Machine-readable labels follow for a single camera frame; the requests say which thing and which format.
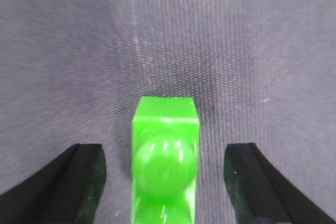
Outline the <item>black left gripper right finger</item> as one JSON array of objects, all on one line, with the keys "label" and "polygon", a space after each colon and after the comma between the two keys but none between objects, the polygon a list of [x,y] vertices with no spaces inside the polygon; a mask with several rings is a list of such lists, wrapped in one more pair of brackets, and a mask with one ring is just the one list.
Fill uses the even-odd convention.
[{"label": "black left gripper right finger", "polygon": [[238,223],[335,223],[255,143],[226,146],[224,182]]}]

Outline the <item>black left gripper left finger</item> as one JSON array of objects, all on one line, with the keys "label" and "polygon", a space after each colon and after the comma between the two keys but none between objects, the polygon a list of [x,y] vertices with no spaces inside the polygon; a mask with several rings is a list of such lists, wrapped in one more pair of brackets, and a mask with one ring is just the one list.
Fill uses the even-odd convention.
[{"label": "black left gripper left finger", "polygon": [[93,223],[107,180],[101,144],[74,144],[1,194],[1,223]]}]

